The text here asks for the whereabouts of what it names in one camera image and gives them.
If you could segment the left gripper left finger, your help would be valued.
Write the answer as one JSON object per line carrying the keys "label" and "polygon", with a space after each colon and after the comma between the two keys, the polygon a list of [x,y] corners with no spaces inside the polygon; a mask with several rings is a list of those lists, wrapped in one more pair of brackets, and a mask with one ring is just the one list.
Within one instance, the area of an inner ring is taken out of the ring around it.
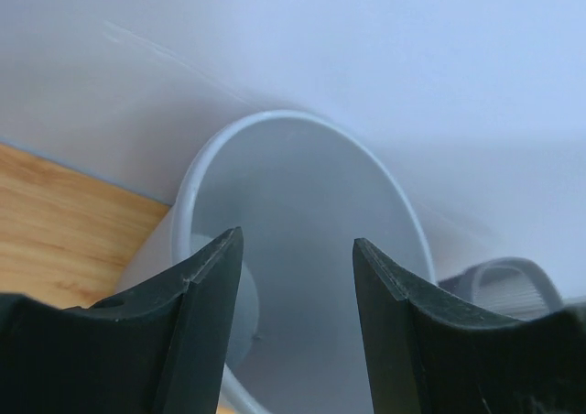
{"label": "left gripper left finger", "polygon": [[240,228],[91,307],[1,297],[4,413],[213,413],[243,260]]}

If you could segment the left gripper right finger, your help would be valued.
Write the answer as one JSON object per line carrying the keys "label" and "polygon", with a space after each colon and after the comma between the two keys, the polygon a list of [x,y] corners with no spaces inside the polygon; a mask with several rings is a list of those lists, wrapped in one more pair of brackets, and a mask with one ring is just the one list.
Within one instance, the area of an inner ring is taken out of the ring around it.
{"label": "left gripper right finger", "polygon": [[370,241],[353,274],[377,413],[582,413],[585,309],[520,321],[461,300]]}

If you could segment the grey mesh square bin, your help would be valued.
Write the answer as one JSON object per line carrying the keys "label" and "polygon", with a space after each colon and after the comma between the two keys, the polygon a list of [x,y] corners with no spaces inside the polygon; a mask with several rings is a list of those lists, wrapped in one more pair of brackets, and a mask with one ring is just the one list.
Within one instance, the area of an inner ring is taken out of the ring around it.
{"label": "grey mesh square bin", "polygon": [[520,321],[541,318],[564,307],[548,274],[522,257],[502,257],[468,267],[439,286],[488,311]]}

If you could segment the light grey round bin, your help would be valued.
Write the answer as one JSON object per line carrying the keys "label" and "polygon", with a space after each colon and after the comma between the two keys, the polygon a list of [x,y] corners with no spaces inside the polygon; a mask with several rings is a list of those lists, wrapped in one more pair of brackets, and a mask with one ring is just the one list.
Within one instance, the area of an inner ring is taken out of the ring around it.
{"label": "light grey round bin", "polygon": [[125,268],[125,290],[229,228],[243,269],[220,402],[239,413],[369,413],[353,279],[365,238],[433,281],[426,237],[380,161],[339,128],[294,111],[253,114],[216,134]]}

